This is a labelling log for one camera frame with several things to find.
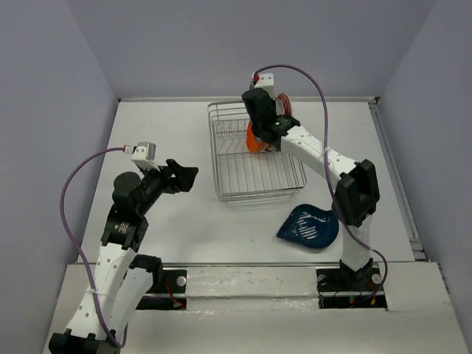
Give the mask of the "red and teal floral plate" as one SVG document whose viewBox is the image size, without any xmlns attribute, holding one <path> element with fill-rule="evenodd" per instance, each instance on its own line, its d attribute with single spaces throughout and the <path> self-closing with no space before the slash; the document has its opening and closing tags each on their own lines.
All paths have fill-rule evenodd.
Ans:
<svg viewBox="0 0 472 354">
<path fill-rule="evenodd" d="M 294 115 L 291 98 L 286 93 L 281 93 L 276 96 L 276 107 L 278 115 Z"/>
</svg>

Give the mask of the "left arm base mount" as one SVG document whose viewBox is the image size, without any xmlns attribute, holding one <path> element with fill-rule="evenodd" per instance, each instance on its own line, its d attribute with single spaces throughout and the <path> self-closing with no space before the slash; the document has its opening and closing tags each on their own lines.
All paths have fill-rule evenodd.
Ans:
<svg viewBox="0 0 472 354">
<path fill-rule="evenodd" d="M 187 270 L 165 269 L 162 281 L 141 298 L 137 310 L 185 310 Z"/>
</svg>

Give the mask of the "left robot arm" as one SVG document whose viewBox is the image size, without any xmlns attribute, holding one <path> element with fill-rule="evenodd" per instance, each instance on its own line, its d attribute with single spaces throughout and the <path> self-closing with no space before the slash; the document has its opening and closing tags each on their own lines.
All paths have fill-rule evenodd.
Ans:
<svg viewBox="0 0 472 354">
<path fill-rule="evenodd" d="M 51 353 L 119 353 L 141 298 L 162 286 L 161 259 L 139 253 L 148 229 L 145 215 L 162 194 L 189 192 L 198 168 L 173 159 L 164 166 L 138 159 L 134 163 L 139 173 L 114 179 L 98 258 L 95 266 L 86 266 L 89 285 L 65 330 L 52 334 Z"/>
</svg>

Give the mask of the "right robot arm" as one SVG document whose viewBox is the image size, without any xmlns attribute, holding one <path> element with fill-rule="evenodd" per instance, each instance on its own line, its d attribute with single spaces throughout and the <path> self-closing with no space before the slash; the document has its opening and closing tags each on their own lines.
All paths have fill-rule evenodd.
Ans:
<svg viewBox="0 0 472 354">
<path fill-rule="evenodd" d="M 244 92 L 242 100 L 250 118 L 254 138 L 299 159 L 325 178 L 332 198 L 332 211 L 342 224 L 339 279 L 345 288 L 356 289 L 368 280 L 373 268 L 370 244 L 372 216 L 380 200 L 375 165 L 358 162 L 315 138 L 291 115 L 289 108 L 277 110 L 278 99 L 264 88 Z"/>
</svg>

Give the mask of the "orange plate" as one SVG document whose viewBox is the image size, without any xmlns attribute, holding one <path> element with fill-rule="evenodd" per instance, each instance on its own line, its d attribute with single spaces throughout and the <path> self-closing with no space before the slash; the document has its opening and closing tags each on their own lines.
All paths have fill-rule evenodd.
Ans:
<svg viewBox="0 0 472 354">
<path fill-rule="evenodd" d="M 251 153 L 259 153 L 264 151 L 267 147 L 266 142 L 254 135 L 251 122 L 248 123 L 246 130 L 246 147 Z"/>
</svg>

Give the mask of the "navy blue shell dish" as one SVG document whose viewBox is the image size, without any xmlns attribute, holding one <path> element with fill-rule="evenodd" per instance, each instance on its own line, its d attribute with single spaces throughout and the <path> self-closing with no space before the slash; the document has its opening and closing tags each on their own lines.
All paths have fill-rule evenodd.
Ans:
<svg viewBox="0 0 472 354">
<path fill-rule="evenodd" d="M 290 212 L 276 237 L 304 249 L 321 251 L 336 240 L 338 233 L 339 220 L 332 210 L 300 204 Z"/>
</svg>

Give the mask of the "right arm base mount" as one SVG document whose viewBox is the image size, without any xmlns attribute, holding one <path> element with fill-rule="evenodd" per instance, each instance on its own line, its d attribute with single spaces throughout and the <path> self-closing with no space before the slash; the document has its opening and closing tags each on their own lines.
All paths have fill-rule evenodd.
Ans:
<svg viewBox="0 0 472 354">
<path fill-rule="evenodd" d="M 322 310 L 381 308 L 387 309 L 382 276 L 378 267 L 369 270 L 367 277 L 357 283 L 348 283 L 339 268 L 318 268 L 316 290 Z"/>
</svg>

